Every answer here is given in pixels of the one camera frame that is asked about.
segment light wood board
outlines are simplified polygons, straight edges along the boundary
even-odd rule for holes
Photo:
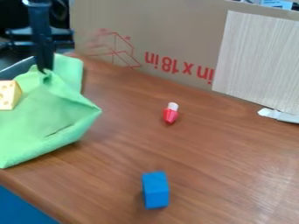
[[[228,11],[212,89],[299,114],[299,22]]]

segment toy block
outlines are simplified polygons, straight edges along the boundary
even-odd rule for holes
[[[0,80],[0,110],[11,110],[21,98],[22,89],[15,80]]]
[[[167,207],[169,205],[170,189],[164,171],[144,173],[142,182],[143,199],[146,209]]]

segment red and white object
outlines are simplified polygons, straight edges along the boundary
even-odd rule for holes
[[[178,105],[175,102],[170,102],[168,108],[165,108],[163,111],[163,119],[166,123],[172,124],[178,118]]]

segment blue floor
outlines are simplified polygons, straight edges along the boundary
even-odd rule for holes
[[[48,215],[0,186],[1,224],[58,224]]]

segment black pole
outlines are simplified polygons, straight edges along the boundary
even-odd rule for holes
[[[49,19],[50,0],[23,0],[27,6],[32,28],[32,40],[35,43],[35,60],[38,70],[53,70],[54,44]]]

